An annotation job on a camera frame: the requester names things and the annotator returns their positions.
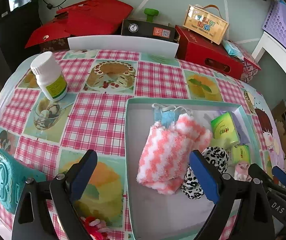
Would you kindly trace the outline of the pink floral cloth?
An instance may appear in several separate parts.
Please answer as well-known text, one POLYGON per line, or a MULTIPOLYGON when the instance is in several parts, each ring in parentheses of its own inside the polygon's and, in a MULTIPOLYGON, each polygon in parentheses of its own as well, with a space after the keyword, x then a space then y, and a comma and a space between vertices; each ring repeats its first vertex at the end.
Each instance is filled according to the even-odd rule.
POLYGON ((239 181, 250 182, 251 177, 249 175, 250 164, 246 161, 239 161, 234 168, 234 179, 239 181))

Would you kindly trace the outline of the green tissue pack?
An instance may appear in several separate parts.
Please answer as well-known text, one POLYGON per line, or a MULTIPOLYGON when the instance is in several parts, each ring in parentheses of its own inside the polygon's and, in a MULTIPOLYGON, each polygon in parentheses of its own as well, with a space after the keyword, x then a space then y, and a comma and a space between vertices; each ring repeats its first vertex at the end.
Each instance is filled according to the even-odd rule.
POLYGON ((226 112, 211 121, 211 146, 223 149, 231 148, 240 143, 240 138, 230 112, 226 112))
POLYGON ((229 150, 230 164, 236 165, 240 161, 245 161, 247 163, 251 162, 251 154, 249 146, 247 145, 234 145, 229 150))

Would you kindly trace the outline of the leopard print scrunchie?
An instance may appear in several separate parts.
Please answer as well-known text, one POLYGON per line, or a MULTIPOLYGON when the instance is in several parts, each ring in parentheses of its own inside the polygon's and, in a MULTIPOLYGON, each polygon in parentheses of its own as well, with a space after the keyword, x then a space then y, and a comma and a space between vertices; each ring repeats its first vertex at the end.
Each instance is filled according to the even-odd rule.
POLYGON ((215 204, 219 201, 220 175, 227 171, 228 154, 221 147, 207 147, 189 155, 189 165, 181 189, 190 199, 205 195, 215 204))

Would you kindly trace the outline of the purple cloth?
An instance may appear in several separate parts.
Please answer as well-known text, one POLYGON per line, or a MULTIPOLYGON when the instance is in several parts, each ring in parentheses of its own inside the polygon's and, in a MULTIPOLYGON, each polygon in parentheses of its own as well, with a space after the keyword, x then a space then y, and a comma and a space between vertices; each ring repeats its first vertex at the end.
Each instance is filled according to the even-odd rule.
POLYGON ((231 116, 234 122, 234 126, 236 128, 236 131, 238 133, 238 137, 240 140, 240 144, 249 144, 250 140, 248 138, 248 136, 246 135, 246 133, 244 132, 244 130, 242 129, 242 126, 240 124, 240 122, 238 121, 238 118, 236 117, 236 115, 231 112, 231 116))

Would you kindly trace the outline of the pink white fuzzy sock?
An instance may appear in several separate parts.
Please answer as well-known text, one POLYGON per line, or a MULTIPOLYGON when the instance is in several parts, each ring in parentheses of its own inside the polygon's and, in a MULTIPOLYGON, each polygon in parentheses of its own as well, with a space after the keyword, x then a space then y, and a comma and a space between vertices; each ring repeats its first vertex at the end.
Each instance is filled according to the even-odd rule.
POLYGON ((174 194, 183 183, 189 154, 194 150, 203 152, 211 139, 212 132, 187 115, 181 115, 168 128, 152 125, 140 156, 136 181, 159 194, 174 194))

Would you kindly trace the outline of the blue face mask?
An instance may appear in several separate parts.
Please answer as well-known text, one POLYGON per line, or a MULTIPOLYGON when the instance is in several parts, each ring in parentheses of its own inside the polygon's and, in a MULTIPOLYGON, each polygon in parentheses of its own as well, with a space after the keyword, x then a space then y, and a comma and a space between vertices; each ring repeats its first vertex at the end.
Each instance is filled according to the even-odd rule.
POLYGON ((154 126, 163 126, 168 128, 172 124, 175 124, 181 115, 187 115, 191 120, 194 119, 192 111, 188 108, 185 108, 184 106, 162 105, 159 103, 153 103, 152 108, 154 126))

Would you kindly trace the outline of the red white scrunchie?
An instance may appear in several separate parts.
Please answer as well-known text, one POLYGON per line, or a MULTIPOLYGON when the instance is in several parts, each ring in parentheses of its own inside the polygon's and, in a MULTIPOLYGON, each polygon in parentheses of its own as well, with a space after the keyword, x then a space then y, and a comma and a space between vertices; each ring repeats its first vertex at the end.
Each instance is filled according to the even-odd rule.
POLYGON ((80 217, 82 224, 90 237, 95 240, 108 240, 108 233, 111 232, 104 220, 94 217, 80 217))

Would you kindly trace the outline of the checkered picture tablecloth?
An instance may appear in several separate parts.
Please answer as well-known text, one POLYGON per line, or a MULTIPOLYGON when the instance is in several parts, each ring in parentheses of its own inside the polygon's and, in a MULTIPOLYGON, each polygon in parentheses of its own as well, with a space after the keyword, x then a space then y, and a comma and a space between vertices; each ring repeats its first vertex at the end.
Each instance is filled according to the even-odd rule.
POLYGON ((34 123, 35 107, 44 94, 26 59, 0 93, 0 148, 49 178, 70 167, 93 147, 99 169, 108 177, 97 182, 101 197, 86 195, 82 210, 106 218, 110 239, 132 239, 125 186, 125 113, 130 98, 198 99, 241 105, 254 132, 258 151, 251 155, 266 172, 284 167, 276 123, 262 94, 246 82, 184 60, 159 59, 117 50, 54 53, 68 84, 67 108, 46 130, 34 123))

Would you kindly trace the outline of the teal box lid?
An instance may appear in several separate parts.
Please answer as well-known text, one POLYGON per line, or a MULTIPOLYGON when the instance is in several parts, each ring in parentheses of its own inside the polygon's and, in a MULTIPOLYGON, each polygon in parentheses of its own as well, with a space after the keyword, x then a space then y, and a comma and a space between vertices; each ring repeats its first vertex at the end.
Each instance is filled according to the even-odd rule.
POLYGON ((16 160, 0 148, 0 203, 10 213, 16 212, 21 193, 28 178, 36 182, 46 180, 46 175, 16 160))

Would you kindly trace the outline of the white tray with teal rim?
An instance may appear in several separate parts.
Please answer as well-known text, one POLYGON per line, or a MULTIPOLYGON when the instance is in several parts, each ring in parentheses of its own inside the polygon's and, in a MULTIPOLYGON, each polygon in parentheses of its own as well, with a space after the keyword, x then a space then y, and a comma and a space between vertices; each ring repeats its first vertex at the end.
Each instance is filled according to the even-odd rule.
POLYGON ((228 148, 231 139, 215 140, 212 122, 233 113, 250 162, 262 164, 251 116, 226 102, 132 98, 127 101, 125 154, 129 217, 135 239, 194 238, 214 203, 188 198, 180 189, 189 155, 209 146, 228 148))

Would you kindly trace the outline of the patterned red storage box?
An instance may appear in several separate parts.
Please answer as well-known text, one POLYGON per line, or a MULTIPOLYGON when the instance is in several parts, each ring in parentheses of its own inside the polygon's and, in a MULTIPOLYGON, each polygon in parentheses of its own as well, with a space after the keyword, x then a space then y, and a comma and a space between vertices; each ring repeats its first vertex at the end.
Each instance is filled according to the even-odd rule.
POLYGON ((240 79, 245 83, 249 83, 261 68, 251 54, 244 50, 239 44, 234 43, 234 45, 240 50, 244 59, 242 61, 243 72, 240 79))

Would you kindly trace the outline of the white pill bottle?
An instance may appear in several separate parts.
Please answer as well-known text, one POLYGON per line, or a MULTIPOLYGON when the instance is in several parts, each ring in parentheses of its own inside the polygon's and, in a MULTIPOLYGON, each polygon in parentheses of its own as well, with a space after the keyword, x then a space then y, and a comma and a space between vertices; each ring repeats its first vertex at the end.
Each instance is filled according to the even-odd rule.
POLYGON ((38 86, 50 101, 59 101, 67 94, 67 81, 51 51, 37 56, 30 64, 30 69, 36 77, 38 86))

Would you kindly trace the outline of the white shelf unit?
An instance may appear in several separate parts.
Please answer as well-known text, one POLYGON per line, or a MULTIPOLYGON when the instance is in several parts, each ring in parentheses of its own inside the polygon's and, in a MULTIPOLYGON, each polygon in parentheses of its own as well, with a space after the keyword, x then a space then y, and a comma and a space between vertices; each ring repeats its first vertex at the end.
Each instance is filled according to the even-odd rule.
POLYGON ((264 31, 251 55, 258 62, 265 52, 279 64, 286 74, 286 48, 264 31))

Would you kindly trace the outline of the blue wet wipes pack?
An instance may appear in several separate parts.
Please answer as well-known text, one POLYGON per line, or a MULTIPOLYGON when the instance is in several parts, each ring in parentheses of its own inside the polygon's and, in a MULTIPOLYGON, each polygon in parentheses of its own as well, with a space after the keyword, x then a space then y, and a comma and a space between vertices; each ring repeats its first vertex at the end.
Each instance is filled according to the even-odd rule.
POLYGON ((223 40, 223 47, 230 56, 238 58, 240 61, 244 61, 243 53, 232 42, 223 40))

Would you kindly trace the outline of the purple plastic basket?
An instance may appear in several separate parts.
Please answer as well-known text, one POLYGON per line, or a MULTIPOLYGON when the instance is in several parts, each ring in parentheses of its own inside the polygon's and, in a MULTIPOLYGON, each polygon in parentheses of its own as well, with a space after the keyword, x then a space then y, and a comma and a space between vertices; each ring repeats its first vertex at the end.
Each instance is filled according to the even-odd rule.
POLYGON ((262 29, 286 48, 286 4, 272 0, 262 29))

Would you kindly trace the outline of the red flat gift bags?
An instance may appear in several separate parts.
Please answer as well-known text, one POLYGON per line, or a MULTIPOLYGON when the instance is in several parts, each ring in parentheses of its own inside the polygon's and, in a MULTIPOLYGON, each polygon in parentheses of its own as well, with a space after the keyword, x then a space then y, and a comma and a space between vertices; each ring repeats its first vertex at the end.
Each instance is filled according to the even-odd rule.
POLYGON ((26 48, 70 36, 115 34, 133 7, 119 0, 85 0, 58 10, 49 22, 37 28, 26 48))

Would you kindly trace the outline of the black box with labels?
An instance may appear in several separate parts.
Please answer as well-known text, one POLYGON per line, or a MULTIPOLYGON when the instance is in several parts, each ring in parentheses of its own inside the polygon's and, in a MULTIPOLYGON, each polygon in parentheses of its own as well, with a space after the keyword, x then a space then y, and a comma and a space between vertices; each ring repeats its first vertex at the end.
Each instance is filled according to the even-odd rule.
POLYGON ((173 27, 132 19, 123 20, 121 35, 153 38, 174 43, 180 39, 178 31, 173 27))

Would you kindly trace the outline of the green dumbbell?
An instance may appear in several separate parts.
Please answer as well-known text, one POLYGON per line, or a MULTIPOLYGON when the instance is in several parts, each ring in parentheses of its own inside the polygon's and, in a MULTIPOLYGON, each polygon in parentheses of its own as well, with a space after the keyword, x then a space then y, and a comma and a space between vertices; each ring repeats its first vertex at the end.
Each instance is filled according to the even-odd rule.
POLYGON ((159 15, 159 11, 157 9, 145 8, 144 14, 146 15, 146 21, 153 23, 153 19, 159 15))

